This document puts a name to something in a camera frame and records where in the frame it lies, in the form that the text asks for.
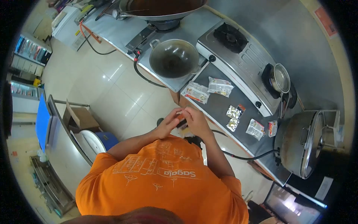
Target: plastic packet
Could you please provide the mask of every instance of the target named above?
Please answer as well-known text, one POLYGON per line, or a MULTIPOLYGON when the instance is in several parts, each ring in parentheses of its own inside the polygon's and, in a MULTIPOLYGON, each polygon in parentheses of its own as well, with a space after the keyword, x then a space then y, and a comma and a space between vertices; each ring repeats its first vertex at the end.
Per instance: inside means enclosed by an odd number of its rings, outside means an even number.
POLYGON ((265 127, 262 124, 255 121, 254 119, 251 119, 250 123, 248 124, 246 133, 254 136, 257 140, 260 141, 260 139, 265 135, 264 129, 265 127))
POLYGON ((273 121, 269 121, 268 122, 268 136, 269 137, 273 137, 276 135, 277 133, 277 120, 273 120, 273 121))
POLYGON ((239 122, 240 122, 240 121, 239 121, 238 119, 236 119, 236 118, 231 118, 231 119, 229 120, 229 123, 226 125, 226 127, 227 127, 228 129, 230 129, 230 131, 234 132, 234 131, 236 130, 236 128, 237 128, 239 122))
POLYGON ((243 113, 244 113, 244 110, 235 108, 232 105, 230 105, 229 109, 226 112, 226 116, 228 116, 229 118, 239 119, 243 113))
POLYGON ((223 79, 212 78, 209 76, 209 92, 217 93, 226 97, 229 97, 231 90, 234 86, 231 85, 231 82, 228 82, 223 79))
POLYGON ((180 137, 193 137, 194 134, 190 131, 187 120, 185 119, 184 115, 179 114, 177 118, 179 119, 179 124, 177 124, 176 127, 178 129, 178 134, 180 135, 180 137))
POLYGON ((202 104, 206 104, 208 102, 210 93, 208 93, 207 87, 190 81, 187 85, 185 96, 189 97, 192 100, 196 100, 202 104))

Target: hand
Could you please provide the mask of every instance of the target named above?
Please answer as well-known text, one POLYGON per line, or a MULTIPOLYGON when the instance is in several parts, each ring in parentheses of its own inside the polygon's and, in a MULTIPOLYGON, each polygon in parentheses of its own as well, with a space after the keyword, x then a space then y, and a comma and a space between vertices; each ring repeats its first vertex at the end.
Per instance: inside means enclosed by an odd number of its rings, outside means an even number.
POLYGON ((159 126, 153 130, 154 135, 160 139, 166 138, 170 134, 170 132, 179 124, 179 119, 176 118, 176 113, 182 110, 184 110, 184 108, 174 108, 164 118, 164 120, 159 124, 159 126))
POLYGON ((190 131, 194 135, 199 136, 203 140, 214 136, 202 111, 186 107, 182 114, 187 120, 190 131))

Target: rice cooker lid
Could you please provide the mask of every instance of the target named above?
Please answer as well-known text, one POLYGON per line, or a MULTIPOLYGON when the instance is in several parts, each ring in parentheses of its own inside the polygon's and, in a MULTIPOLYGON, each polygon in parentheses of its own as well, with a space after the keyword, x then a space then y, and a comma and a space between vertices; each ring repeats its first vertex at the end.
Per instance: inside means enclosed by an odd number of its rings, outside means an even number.
POLYGON ((301 177, 308 178, 316 167, 320 151, 323 147, 322 129, 324 128, 324 117, 322 111, 317 111, 312 118, 309 128, 305 153, 302 160, 301 177))

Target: small saucepan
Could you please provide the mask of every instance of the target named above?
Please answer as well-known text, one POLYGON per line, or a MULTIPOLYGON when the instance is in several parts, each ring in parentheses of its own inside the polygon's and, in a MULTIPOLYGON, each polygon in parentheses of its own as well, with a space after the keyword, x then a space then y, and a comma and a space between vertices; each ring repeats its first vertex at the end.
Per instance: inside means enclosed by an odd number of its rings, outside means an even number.
POLYGON ((171 39, 160 42, 155 39, 149 45, 152 48, 150 67, 162 77, 180 78, 201 70, 197 49, 185 40, 171 39))
POLYGON ((282 96, 283 94, 288 93, 291 87, 289 73, 282 64, 275 64, 273 72, 270 74, 270 83, 277 92, 281 93, 279 118, 282 118, 282 96))

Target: stainless steel counter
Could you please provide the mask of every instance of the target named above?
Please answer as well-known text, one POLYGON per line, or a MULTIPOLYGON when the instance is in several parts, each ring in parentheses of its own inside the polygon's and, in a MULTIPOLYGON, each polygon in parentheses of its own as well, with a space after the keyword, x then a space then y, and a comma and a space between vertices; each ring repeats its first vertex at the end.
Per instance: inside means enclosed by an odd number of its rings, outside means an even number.
MULTIPOLYGON (((109 15, 104 15, 99 20, 95 21, 95 18, 102 11, 102 9, 103 8, 100 8, 94 12, 89 18, 86 19, 83 24, 87 26, 92 32, 96 33, 111 43, 123 54, 126 54, 126 44, 129 43, 137 34, 139 34, 140 31, 142 31, 147 26, 146 21, 138 18, 116 20, 109 15)), ((180 21, 180 27, 176 30, 168 33, 156 33, 152 35, 150 40, 148 40, 148 42, 143 46, 143 52, 139 57, 138 64, 157 79, 159 79, 172 91, 179 92, 181 88, 193 77, 193 75, 175 79, 158 76, 156 73, 154 73, 149 64, 151 48, 148 43, 153 39, 159 39, 160 41, 166 41, 169 39, 183 39, 195 46, 198 38, 215 24, 217 24, 220 20, 220 17, 204 8, 195 11, 194 13, 184 17, 180 21)), ((134 59, 134 54, 126 54, 126 56, 132 60, 134 59)))
POLYGON ((49 96, 48 104, 53 117, 45 153, 62 184, 75 198, 77 186, 90 171, 92 162, 88 160, 65 127, 52 95, 49 96))
MULTIPOLYGON (((223 74, 217 67, 208 62, 207 66, 202 70, 202 72, 193 78, 193 81, 199 83, 203 86, 209 85, 209 78, 219 78, 228 80, 228 78, 223 74)), ((234 141, 240 145, 244 150, 246 150, 252 157, 259 156, 265 152, 268 152, 274 148, 275 138, 268 137, 267 128, 268 122, 272 120, 277 120, 278 110, 273 116, 263 117, 256 107, 251 103, 251 101, 244 95, 241 90, 235 86, 229 97, 225 97, 219 94, 210 94, 207 104, 202 104, 197 101, 193 101, 190 98, 186 97, 191 103, 193 103, 198 109, 202 110, 205 115, 207 115, 211 120, 213 120, 228 136, 234 139, 234 141), (237 126, 235 132, 230 131, 226 125, 228 124, 230 118, 226 116, 226 111, 230 105, 237 106, 243 105, 246 110, 240 118, 240 123, 237 126), (248 124, 251 119, 255 119, 260 124, 265 126, 266 135, 258 141, 253 136, 245 133, 248 127, 248 124)), ((229 151, 232 154, 237 154, 235 151, 229 151)), ((274 154, 264 156, 260 159, 257 159, 258 162, 270 175, 275 178, 275 181, 282 186, 286 183, 288 178, 291 175, 291 172, 286 170, 282 165, 277 166, 274 158, 274 154)))

